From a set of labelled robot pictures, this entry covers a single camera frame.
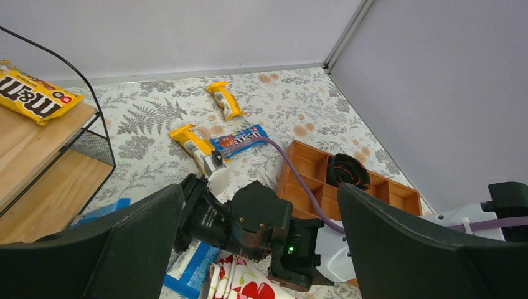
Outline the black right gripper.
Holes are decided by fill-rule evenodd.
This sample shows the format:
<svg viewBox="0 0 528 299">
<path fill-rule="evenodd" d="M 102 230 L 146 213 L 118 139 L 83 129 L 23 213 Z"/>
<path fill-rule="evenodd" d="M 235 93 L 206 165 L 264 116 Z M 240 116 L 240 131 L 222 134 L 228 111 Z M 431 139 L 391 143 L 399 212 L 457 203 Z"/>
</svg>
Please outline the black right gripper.
<svg viewBox="0 0 528 299">
<path fill-rule="evenodd" d="M 195 240 L 254 261 L 269 255 L 309 255 L 314 248 L 323 221 L 295 217 L 293 203 L 260 181 L 239 189 L 225 204 L 207 182 L 190 174 L 180 183 L 184 203 L 173 245 L 177 253 Z"/>
</svg>

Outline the blue m&m candy bag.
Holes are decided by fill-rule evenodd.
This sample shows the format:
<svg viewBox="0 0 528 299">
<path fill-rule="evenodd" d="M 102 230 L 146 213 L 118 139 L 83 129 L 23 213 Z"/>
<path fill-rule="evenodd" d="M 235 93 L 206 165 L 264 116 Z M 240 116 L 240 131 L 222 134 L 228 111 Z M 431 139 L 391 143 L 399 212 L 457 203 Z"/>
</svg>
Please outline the blue m&m candy bag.
<svg viewBox="0 0 528 299">
<path fill-rule="evenodd" d="M 211 138 L 210 142 L 224 159 L 230 159 L 252 146 L 264 144 L 265 142 L 260 140 L 261 137 L 268 138 L 268 134 L 260 125 L 253 125 L 234 133 Z"/>
</svg>

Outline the yellow candy bar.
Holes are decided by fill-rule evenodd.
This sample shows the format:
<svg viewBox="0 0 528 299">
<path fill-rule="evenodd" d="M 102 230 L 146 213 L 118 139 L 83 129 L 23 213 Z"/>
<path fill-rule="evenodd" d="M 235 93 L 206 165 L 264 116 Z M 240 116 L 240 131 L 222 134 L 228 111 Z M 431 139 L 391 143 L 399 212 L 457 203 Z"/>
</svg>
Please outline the yellow candy bar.
<svg viewBox="0 0 528 299">
<path fill-rule="evenodd" d="M 182 126 L 171 130 L 169 136 L 192 156 L 201 173 L 209 177 L 225 167 L 224 159 L 210 140 L 201 138 L 194 132 L 194 127 L 193 124 Z"/>
<path fill-rule="evenodd" d="M 228 91 L 228 82 L 215 82 L 206 87 L 206 90 L 221 108 L 225 121 L 229 121 L 236 116 L 247 116 L 242 110 L 236 98 Z"/>
</svg>

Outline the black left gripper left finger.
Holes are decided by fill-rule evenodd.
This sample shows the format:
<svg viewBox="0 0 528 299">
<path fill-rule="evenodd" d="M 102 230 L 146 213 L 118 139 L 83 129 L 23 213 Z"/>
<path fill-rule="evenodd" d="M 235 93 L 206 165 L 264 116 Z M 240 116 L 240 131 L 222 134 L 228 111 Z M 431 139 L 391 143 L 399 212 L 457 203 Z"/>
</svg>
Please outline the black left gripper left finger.
<svg viewBox="0 0 528 299">
<path fill-rule="evenodd" d="M 158 298 L 184 200 L 171 184 L 31 243 L 1 246 L 2 298 Z"/>
</svg>

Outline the yellow candy bar far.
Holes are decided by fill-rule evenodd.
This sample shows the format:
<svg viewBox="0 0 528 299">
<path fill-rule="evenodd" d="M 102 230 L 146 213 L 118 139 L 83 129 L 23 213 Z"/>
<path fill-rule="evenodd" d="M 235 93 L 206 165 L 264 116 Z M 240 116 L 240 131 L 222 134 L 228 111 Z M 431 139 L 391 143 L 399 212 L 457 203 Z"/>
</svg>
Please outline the yellow candy bar far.
<svg viewBox="0 0 528 299">
<path fill-rule="evenodd" d="M 242 110 L 236 98 L 228 91 L 228 82 L 215 82 L 206 87 L 206 90 L 221 108 L 225 121 L 229 121 L 236 116 L 247 116 Z"/>
</svg>

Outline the floral patterned table mat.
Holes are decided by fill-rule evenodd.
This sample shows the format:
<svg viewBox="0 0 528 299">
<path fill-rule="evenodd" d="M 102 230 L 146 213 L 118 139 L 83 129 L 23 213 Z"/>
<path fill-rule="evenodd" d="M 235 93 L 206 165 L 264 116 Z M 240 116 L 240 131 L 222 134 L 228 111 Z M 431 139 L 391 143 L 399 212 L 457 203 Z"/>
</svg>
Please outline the floral patterned table mat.
<svg viewBox="0 0 528 299">
<path fill-rule="evenodd" d="M 206 90 L 228 82 L 228 91 L 247 116 L 225 121 Z M 74 93 L 89 103 L 97 97 L 105 116 L 116 169 L 87 211 L 128 197 L 143 197 L 197 171 L 191 156 L 169 132 L 193 124 L 203 138 L 216 138 L 260 125 L 283 149 L 300 141 L 329 154 L 344 153 L 370 172 L 414 189 L 364 120 L 320 68 L 281 70 L 214 77 L 151 80 L 96 85 Z"/>
</svg>

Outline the blue white candy bar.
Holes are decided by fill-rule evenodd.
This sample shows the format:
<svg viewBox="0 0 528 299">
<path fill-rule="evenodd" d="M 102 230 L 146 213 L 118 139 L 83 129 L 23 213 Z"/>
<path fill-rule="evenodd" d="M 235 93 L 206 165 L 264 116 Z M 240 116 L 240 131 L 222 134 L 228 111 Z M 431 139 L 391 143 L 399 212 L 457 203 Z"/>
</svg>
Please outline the blue white candy bar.
<svg viewBox="0 0 528 299">
<path fill-rule="evenodd" d="M 186 297 L 199 298 L 209 265 L 216 261 L 220 249 L 193 239 L 180 253 L 171 252 L 163 285 Z"/>
<path fill-rule="evenodd" d="M 86 224 L 100 217 L 103 217 L 107 214 L 111 214 L 113 212 L 119 211 L 120 209 L 128 207 L 130 205 L 130 202 L 131 202 L 130 198 L 121 198 L 118 201 L 114 202 L 113 204 L 99 207 L 86 214 L 76 216 L 74 220 L 72 221 L 72 223 L 68 226 L 68 229 L 78 227 L 80 225 Z"/>
</svg>

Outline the red poppy folded cloth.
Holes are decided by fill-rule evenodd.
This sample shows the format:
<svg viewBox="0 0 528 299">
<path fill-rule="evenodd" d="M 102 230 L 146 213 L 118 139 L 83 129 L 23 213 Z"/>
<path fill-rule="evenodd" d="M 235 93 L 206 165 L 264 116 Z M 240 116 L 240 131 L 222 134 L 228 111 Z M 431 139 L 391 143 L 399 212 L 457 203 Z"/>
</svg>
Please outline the red poppy folded cloth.
<svg viewBox="0 0 528 299">
<path fill-rule="evenodd" d="M 230 254 L 209 266 L 207 298 L 294 298 L 264 276 L 252 261 Z"/>
</svg>

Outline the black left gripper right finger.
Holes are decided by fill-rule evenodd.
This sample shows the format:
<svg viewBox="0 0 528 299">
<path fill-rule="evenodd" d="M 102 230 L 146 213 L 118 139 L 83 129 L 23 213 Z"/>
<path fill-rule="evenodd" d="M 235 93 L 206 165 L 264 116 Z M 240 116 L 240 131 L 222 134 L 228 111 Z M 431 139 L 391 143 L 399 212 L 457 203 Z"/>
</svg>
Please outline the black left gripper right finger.
<svg viewBox="0 0 528 299">
<path fill-rule="evenodd" d="M 490 184 L 495 218 L 447 224 L 409 214 L 351 184 L 337 201 L 363 298 L 526 298 L 527 185 Z"/>
</svg>

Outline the yellow m&m candy bag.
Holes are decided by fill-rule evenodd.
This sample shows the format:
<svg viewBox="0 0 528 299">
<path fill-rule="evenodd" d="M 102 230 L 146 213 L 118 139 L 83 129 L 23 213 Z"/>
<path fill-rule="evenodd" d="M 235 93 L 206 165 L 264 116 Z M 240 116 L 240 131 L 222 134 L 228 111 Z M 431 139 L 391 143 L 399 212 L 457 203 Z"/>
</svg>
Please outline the yellow m&m candy bag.
<svg viewBox="0 0 528 299">
<path fill-rule="evenodd" d="M 84 99 L 1 61 L 1 105 L 45 126 Z"/>
</svg>

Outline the yellow candy bar near centre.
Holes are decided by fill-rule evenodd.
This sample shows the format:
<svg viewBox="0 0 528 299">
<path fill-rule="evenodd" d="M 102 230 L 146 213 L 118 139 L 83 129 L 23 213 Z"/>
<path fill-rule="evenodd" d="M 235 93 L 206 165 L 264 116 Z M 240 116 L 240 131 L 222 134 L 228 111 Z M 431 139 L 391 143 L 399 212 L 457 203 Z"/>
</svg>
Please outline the yellow candy bar near centre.
<svg viewBox="0 0 528 299">
<path fill-rule="evenodd" d="M 224 159 L 210 140 L 201 138 L 194 132 L 194 127 L 193 124 L 182 126 L 171 130 L 169 136 L 192 156 L 201 173 L 209 177 L 225 167 Z"/>
</svg>

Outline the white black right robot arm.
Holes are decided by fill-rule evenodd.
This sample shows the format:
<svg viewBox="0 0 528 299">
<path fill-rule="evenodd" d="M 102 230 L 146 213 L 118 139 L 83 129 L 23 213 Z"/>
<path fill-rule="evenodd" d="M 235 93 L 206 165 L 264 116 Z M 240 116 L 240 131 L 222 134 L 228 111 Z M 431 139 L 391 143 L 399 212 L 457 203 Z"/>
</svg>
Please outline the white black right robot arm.
<svg viewBox="0 0 528 299">
<path fill-rule="evenodd" d="M 293 216 L 293 205 L 258 181 L 222 204 L 194 174 L 180 184 L 174 242 L 193 239 L 243 258 L 271 258 L 270 278 L 297 291 L 356 279 L 364 298 L 525 298 L 527 186 L 490 184 L 488 202 L 414 216 L 350 184 L 337 192 L 341 231 Z"/>
</svg>

